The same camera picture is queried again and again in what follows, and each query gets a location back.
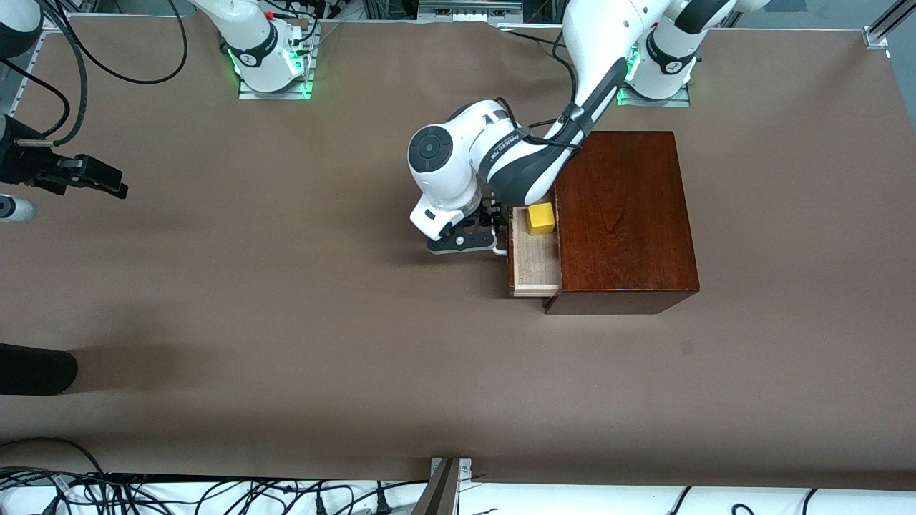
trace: yellow cube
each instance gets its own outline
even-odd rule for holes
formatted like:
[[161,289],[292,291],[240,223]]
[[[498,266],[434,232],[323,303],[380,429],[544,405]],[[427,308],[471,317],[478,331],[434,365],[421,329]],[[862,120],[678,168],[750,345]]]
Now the yellow cube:
[[557,225],[553,218],[551,203],[536,203],[528,208],[528,234],[532,236],[548,235]]

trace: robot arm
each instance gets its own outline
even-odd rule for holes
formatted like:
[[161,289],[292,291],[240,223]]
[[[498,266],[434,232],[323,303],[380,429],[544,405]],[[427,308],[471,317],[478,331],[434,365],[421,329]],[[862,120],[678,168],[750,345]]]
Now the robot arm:
[[[669,98],[690,80],[707,31],[733,8],[769,0],[572,0],[563,35],[578,79],[574,98],[548,131],[529,137],[492,100],[466,106],[410,141],[408,162],[422,196],[410,220],[438,241],[479,204],[480,186],[509,206],[531,205],[550,189],[574,149],[592,132],[628,82],[652,99]],[[628,69],[627,58],[639,58]]]
[[624,83],[633,45],[669,2],[571,1],[563,34],[578,88],[548,131],[547,144],[530,142],[526,129],[492,100],[459,110],[445,124],[423,127],[408,152],[423,191],[410,216],[414,225],[432,240],[444,236],[479,204],[475,174],[503,204],[530,205],[543,197]]
[[257,0],[190,0],[226,40],[236,72],[251,89],[275,92],[305,72],[302,29],[281,19],[267,19]]

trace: wooden drawer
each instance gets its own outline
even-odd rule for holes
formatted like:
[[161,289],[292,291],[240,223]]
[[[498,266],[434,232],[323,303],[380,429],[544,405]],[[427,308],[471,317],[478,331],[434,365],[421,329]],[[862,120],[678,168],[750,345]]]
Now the wooden drawer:
[[555,185],[557,232],[510,224],[513,295],[550,314],[653,314],[700,289],[674,135],[597,132]]

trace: table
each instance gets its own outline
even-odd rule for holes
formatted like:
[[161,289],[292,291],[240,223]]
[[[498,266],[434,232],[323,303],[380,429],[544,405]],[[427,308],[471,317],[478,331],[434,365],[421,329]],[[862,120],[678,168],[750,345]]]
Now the table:
[[[167,18],[74,26],[125,73],[180,53]],[[348,25],[312,101],[240,102],[209,21],[188,26],[172,82],[90,67],[63,151],[124,170],[126,202],[6,190],[39,216],[3,226],[0,341],[72,350],[83,376],[1,399],[0,436],[69,436],[137,472],[422,477],[453,454],[505,480],[916,485],[916,137],[856,32],[714,31],[693,107],[613,107],[597,130],[677,137],[703,288],[659,316],[551,317],[506,298],[503,259],[425,251],[404,160],[472,100],[559,113],[542,49],[482,24]],[[51,37],[35,73],[72,98],[72,63]],[[29,87],[17,116],[57,110]]]

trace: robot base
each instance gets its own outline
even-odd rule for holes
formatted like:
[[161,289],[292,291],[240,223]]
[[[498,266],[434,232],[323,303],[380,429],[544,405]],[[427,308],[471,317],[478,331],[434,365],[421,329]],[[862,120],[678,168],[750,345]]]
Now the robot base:
[[[291,36],[302,38],[304,35],[301,27],[291,26]],[[275,92],[260,92],[254,90],[240,80],[238,82],[238,98],[241,100],[308,100],[311,98],[311,87],[315,82],[315,67],[318,64],[318,42],[321,40],[322,25],[319,23],[315,33],[310,38],[303,40],[299,45],[290,47],[290,51],[301,51],[301,56],[290,56],[290,61],[297,68],[305,70],[304,73],[292,80],[286,87]]]
[[639,105],[642,107],[690,107],[690,89],[684,85],[671,98],[654,100],[637,93],[633,86],[624,84],[617,92],[617,105]]

